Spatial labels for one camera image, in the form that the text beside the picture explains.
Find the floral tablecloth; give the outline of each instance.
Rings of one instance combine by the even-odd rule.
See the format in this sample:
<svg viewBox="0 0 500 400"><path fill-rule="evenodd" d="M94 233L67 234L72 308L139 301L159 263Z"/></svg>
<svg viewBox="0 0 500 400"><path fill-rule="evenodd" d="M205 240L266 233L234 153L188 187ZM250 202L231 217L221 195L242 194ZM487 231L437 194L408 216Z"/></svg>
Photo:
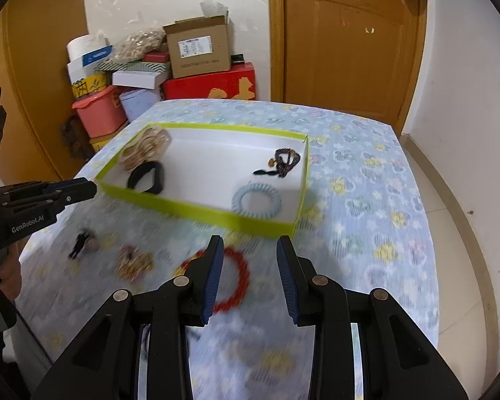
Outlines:
<svg viewBox="0 0 500 400"><path fill-rule="evenodd" d="M304 207L293 244L317 272L344 288L368 293L384 287L433 344L438 338L435 256L419 191L391 127L349 114L306 106L234 100L178 100L154 105L126 127L80 172L101 167L150 122L210 122L308 134L310 167ZM67 258L81 228L96 232L101 248ZM154 290L211 235L243 252L250 286L240 307L188 331L197 400L306 399L312 327L298 328L287 313L276 265L276 241L170 217L105 196L68 207L57 224L30 239L21 256L24 285L17 305L52 359L119 288ZM153 253L154 269L132 284L116 273L122 245ZM229 296L237 268L226 259L219 296ZM22 353L22 335L14 336ZM362 396L359 340L356 395ZM145 399L142 361L139 399Z"/></svg>

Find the light blue coil hair tie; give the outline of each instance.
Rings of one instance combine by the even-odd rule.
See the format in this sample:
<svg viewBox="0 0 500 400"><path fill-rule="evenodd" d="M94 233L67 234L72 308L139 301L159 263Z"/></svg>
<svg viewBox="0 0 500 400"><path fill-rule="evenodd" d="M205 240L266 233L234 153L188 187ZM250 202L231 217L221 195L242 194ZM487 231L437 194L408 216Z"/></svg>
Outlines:
<svg viewBox="0 0 500 400"><path fill-rule="evenodd" d="M250 192L263 192L270 197L271 206L264 212L250 212L243 208L243 197ZM281 209L281 198L278 190L266 183L249 183L248 185L239 188L231 201L231 209L241 215L249 218L260 220L268 220L274 218Z"/></svg>

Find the toilet paper roll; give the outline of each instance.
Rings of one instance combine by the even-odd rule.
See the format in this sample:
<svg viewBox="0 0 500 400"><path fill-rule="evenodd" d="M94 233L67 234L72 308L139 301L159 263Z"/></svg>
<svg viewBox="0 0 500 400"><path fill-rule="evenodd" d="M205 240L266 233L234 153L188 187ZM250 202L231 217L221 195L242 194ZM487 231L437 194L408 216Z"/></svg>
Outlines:
<svg viewBox="0 0 500 400"><path fill-rule="evenodd" d="M72 39L67 45L69 60L76 60L76 58L80 58L84 54L96 51L105 46L107 46L105 37L99 34L86 34L85 36Z"/></svg>

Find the tablecloth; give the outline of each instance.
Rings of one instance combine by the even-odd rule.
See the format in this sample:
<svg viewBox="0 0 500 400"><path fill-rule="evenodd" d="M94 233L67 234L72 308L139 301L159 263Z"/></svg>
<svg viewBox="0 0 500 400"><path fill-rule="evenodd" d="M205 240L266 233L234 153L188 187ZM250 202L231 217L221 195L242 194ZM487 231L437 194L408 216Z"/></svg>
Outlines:
<svg viewBox="0 0 500 400"><path fill-rule="evenodd" d="M307 194L293 245L318 273L344 288L368 293L384 287L433 344L438 338L435 256L419 191L391 127L307 106L234 100L177 100L154 105L127 126L80 171L93 179L106 162L151 122L206 122L285 129L309 136ZM82 228L101 248L67 258ZM154 290L219 234L243 252L250 286L242 304L190 328L194 397L201 399L307 398L314 328L298 328L287 313L276 265L276 241L142 209L100 190L69 206L56 224L35 233L24 249L19 310L52 359L119 288ZM116 273L122 245L153 253L154 269L130 284ZM226 259L217 300L236 286ZM355 344L356 396L362 396L359 339ZM145 399L145 360L139 399Z"/></svg>

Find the red beaded bracelet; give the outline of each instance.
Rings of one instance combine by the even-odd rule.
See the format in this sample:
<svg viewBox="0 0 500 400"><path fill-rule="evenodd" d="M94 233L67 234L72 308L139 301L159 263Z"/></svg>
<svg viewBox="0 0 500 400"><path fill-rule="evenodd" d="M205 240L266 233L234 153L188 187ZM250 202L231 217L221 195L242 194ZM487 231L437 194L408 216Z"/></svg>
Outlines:
<svg viewBox="0 0 500 400"><path fill-rule="evenodd" d="M178 275L182 275L183 272L189 266L191 260L199 259L205 254L205 250L197 251L196 254L190 259L185 260L180 267L177 269ZM216 303L213 307L213 313L227 312L234 307L238 307L246 296L248 287L250 286L250 271L248 270L248 263L243 258L243 254L233 248L224 248L224 257L229 257L237 264L237 269L239 270L239 280L237 282L237 287L233 294L226 299Z"/></svg>

